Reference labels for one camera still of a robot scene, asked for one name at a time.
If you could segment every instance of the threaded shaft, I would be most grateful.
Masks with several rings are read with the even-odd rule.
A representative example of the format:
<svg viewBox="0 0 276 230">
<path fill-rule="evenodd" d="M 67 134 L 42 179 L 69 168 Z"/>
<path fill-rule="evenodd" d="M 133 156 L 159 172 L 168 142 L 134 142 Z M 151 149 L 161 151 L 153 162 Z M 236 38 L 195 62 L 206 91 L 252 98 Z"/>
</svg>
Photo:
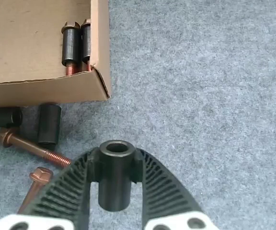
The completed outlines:
<svg viewBox="0 0 276 230">
<path fill-rule="evenodd" d="M 69 158 L 59 156 L 58 154 L 56 154 L 54 152 L 48 152 L 47 155 L 44 156 L 44 158 L 58 166 L 63 167 L 63 168 L 65 168 L 69 164 L 71 164 L 71 160 Z"/>
<path fill-rule="evenodd" d="M 66 75 L 73 75 L 76 73 L 76 65 L 74 63 L 67 63 Z"/>
</svg>

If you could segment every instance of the hex bolt head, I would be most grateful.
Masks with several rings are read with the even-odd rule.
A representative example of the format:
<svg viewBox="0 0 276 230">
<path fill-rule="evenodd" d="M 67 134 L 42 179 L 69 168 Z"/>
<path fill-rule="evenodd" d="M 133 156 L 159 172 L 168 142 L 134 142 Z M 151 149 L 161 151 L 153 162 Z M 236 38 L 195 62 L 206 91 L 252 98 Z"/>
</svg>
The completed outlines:
<svg viewBox="0 0 276 230">
<path fill-rule="evenodd" d="M 0 143 L 4 148 L 10 147 L 12 144 L 10 143 L 10 137 L 13 134 L 19 133 L 18 127 L 12 127 L 12 128 L 1 128 L 0 129 Z"/>
<path fill-rule="evenodd" d="M 66 29 L 78 29 L 80 30 L 80 25 L 77 22 L 66 22 L 65 25 L 62 27 L 61 32 L 63 33 Z"/>
<path fill-rule="evenodd" d="M 53 176 L 53 172 L 47 168 L 38 167 L 29 177 L 36 183 L 47 184 Z"/>
</svg>

